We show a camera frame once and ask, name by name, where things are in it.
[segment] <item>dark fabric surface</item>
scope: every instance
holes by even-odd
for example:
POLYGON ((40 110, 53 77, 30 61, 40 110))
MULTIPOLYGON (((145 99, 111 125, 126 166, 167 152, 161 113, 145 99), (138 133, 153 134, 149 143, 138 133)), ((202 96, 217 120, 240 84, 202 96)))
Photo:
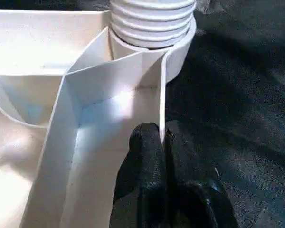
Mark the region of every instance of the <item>dark fabric surface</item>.
MULTIPOLYGON (((0 0, 0 9, 103 10, 104 0, 0 0)), ((167 120, 185 123, 216 166, 240 227, 285 228, 285 0, 217 0, 167 85, 167 120)))

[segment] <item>dark background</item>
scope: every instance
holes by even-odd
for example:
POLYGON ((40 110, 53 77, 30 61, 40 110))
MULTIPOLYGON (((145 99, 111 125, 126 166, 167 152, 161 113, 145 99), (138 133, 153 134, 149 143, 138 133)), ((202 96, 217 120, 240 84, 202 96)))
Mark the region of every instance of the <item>dark background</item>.
MULTIPOLYGON (((185 123, 217 167, 241 227, 285 228, 285 0, 202 6, 184 67, 167 85, 166 119, 185 123)), ((109 0, 0 0, 0 9, 108 8, 109 0)))

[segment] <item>white plastic tray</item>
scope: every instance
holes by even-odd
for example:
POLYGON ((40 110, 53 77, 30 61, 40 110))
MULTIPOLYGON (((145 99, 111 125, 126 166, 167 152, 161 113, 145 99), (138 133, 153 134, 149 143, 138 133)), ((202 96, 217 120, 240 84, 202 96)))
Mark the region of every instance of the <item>white plastic tray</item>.
POLYGON ((23 200, 11 201, 18 210, 1 216, 0 227, 19 225, 29 191, 21 227, 108 227, 131 131, 155 122, 163 138, 165 85, 181 70, 195 20, 181 42, 153 51, 124 43, 108 21, 108 11, 0 10, 0 53, 8 56, 0 57, 0 110, 27 148, 12 144, 2 154, 41 154, 37 169, 37 158, 28 160, 30 179, 8 172, 26 188, 10 193, 23 200), (21 52, 11 50, 19 45, 21 52))

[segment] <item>ribbed plastic cylinder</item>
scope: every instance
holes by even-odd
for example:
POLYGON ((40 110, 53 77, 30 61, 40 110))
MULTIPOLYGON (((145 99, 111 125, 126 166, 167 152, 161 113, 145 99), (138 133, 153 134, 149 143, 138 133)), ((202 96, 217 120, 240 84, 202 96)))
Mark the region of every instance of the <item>ribbed plastic cylinder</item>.
POLYGON ((185 37, 195 7, 195 0, 111 0, 111 26, 132 45, 164 48, 185 37))

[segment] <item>curved plastic edge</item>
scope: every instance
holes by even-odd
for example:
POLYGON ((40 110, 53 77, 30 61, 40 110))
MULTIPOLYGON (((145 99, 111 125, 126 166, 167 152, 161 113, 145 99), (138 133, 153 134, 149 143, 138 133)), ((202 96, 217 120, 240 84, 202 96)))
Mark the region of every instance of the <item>curved plastic edge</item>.
POLYGON ((16 122, 16 123, 19 123, 23 126, 26 126, 26 127, 30 127, 30 128, 33 128, 33 129, 44 129, 46 130, 48 128, 48 126, 40 126, 40 125, 33 125, 33 124, 29 124, 29 123, 26 123, 26 122, 23 122, 23 121, 20 121, 20 120, 17 120, 16 118, 10 116, 0 105, 0 112, 5 116, 7 117, 8 119, 10 119, 11 121, 13 122, 16 122))
POLYGON ((161 63, 161 90, 160 90, 160 138, 164 142, 166 134, 166 83, 173 80, 181 71, 189 46, 196 32, 196 21, 192 19, 191 28, 187 36, 173 46, 163 57, 161 63))
POLYGON ((195 33, 196 21, 193 17, 190 29, 185 38, 175 44, 163 58, 163 64, 166 64, 166 68, 168 69, 166 71, 167 83, 173 80, 180 73, 195 33))

